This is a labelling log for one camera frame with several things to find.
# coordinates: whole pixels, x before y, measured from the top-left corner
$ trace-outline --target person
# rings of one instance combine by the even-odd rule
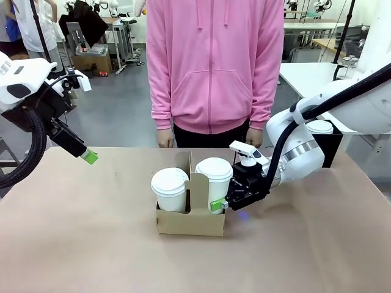
[[[0,0],[0,52],[13,58],[27,54],[18,24],[5,15],[4,0]]]
[[[52,62],[57,62],[54,72],[59,73],[63,70],[62,61],[57,42],[54,35],[53,25],[50,21],[57,22],[57,4],[54,0],[34,0],[35,8],[39,18],[43,38],[48,48],[49,56]],[[51,7],[52,17],[47,19],[45,16],[45,2]],[[30,58],[46,58],[43,52],[43,46],[38,34],[37,26],[33,19],[30,0],[5,0],[5,14],[18,22],[24,46]],[[11,6],[15,9],[15,14],[11,11]]]
[[[178,147],[259,148],[282,59],[283,0],[148,0],[147,11],[158,145],[173,147],[175,134]]]

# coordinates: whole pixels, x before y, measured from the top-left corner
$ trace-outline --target sleeve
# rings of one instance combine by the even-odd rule
[[[147,62],[152,118],[157,129],[171,128],[171,92],[162,0],[147,1]]]
[[[266,0],[252,82],[251,128],[262,130],[270,119],[282,60],[283,38],[283,0]]]

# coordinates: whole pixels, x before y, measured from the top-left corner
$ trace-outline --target black pole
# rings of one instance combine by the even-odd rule
[[[41,28],[41,25],[39,24],[39,17],[37,15],[37,9],[35,9],[34,0],[30,0],[30,5],[31,5],[31,10],[32,10],[32,17],[35,20],[35,25],[37,26],[39,39],[41,40],[41,43],[42,43],[43,52],[45,53],[47,61],[49,63],[51,63],[48,47],[46,47],[45,38],[43,37],[42,28]]]
[[[350,24],[350,21],[352,19],[353,8],[354,8],[354,4],[355,3],[356,3],[356,0],[352,0],[352,3],[350,4],[349,13],[348,13],[348,16],[346,17],[345,27],[343,28],[343,32],[342,32],[342,35],[341,35],[340,44],[338,45],[337,53],[335,53],[334,61],[332,62],[333,64],[338,64],[338,59],[340,58],[341,51],[342,51],[342,48],[343,48],[343,43],[345,42],[346,35],[347,35],[348,29],[349,29],[349,24]]]

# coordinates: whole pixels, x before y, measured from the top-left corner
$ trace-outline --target black pants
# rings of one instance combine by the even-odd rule
[[[219,134],[199,134],[179,128],[174,124],[175,140],[179,148],[229,148],[234,140],[246,142],[249,121],[243,125]]]

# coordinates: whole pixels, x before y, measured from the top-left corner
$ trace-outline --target white plastic lid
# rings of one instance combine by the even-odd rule
[[[156,173],[151,181],[151,188],[160,196],[176,197],[185,190],[185,181],[189,176],[179,168],[166,168]]]
[[[324,120],[311,121],[307,123],[307,128],[314,134],[332,134],[334,131],[332,124]]]
[[[210,157],[199,162],[195,167],[195,172],[204,174],[209,178],[209,182],[220,183],[230,180],[233,175],[232,166],[229,162],[219,157]]]

